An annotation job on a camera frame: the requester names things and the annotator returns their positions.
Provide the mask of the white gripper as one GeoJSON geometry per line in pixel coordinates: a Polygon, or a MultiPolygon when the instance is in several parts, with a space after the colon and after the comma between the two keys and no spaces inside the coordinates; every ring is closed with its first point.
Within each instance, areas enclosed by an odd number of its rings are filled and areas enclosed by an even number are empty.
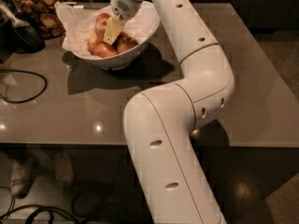
{"type": "Polygon", "coordinates": [[[110,0],[111,11],[115,17],[110,17],[104,33],[103,41],[112,45],[120,35],[124,23],[132,19],[141,8],[144,0],[110,0]]]}

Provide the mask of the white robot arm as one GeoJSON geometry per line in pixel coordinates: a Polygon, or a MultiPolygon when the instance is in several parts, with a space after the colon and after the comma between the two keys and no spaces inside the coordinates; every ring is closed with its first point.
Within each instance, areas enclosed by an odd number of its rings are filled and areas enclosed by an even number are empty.
{"type": "MultiPolygon", "coordinates": [[[[180,80],[144,90],[126,105],[126,143],[154,224],[226,224],[190,134],[230,101],[235,78],[219,42],[189,0],[151,0],[178,59],[180,80]]],[[[110,0],[120,21],[143,0],[110,0]]]]}

